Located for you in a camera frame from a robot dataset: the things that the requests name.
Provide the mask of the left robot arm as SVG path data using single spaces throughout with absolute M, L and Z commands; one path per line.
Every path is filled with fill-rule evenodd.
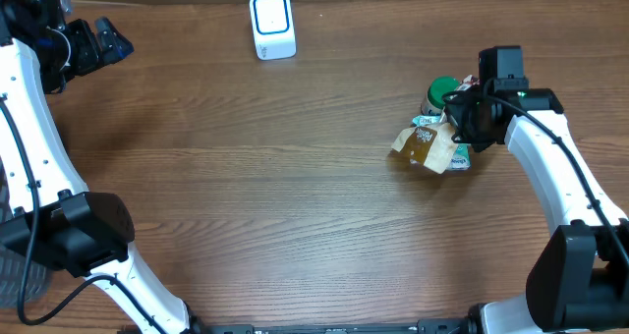
M 60 138 L 47 96 L 134 50 L 108 19 L 89 24 L 71 13 L 71 0 L 1 0 L 1 161 L 11 214 L 1 243 L 24 260 L 18 318 L 33 325 L 26 301 L 40 266 L 99 288 L 140 333 L 201 333 L 201 320 L 140 255 L 122 199 L 92 192 Z

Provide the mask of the light blue wipes pack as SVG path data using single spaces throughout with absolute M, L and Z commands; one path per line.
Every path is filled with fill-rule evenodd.
M 444 121 L 443 116 L 419 115 L 412 119 L 412 125 L 416 127 L 438 124 Z

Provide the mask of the teal tissue pack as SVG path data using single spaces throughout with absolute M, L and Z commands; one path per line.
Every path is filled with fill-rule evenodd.
M 451 161 L 446 168 L 447 171 L 465 171 L 471 167 L 471 159 L 469 154 L 469 146 L 466 144 L 459 144 Z

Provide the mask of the beige pouch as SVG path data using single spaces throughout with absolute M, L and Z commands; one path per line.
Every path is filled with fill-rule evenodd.
M 479 85 L 479 80 L 472 75 L 459 82 L 460 85 L 454 91 L 468 90 Z M 440 115 L 436 115 L 444 117 L 442 123 L 422 127 L 411 123 L 409 128 L 400 132 L 391 149 L 408 158 L 411 164 L 424 166 L 437 174 L 447 171 L 457 146 L 463 143 L 452 141 L 454 128 L 447 122 L 443 109 Z

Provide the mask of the green lid jar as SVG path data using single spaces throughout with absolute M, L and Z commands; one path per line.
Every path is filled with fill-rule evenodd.
M 450 91 L 454 91 L 460 82 L 452 77 L 436 78 L 429 86 L 426 98 L 421 104 L 423 115 L 440 115 L 445 106 L 442 96 Z

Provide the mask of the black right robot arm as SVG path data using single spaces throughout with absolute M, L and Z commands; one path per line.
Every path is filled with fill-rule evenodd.
M 600 187 L 549 88 L 532 88 L 518 46 L 479 54 L 478 86 L 447 92 L 453 141 L 503 144 L 524 169 L 550 239 L 522 295 L 470 311 L 469 333 L 572 333 L 628 325 L 628 218 Z

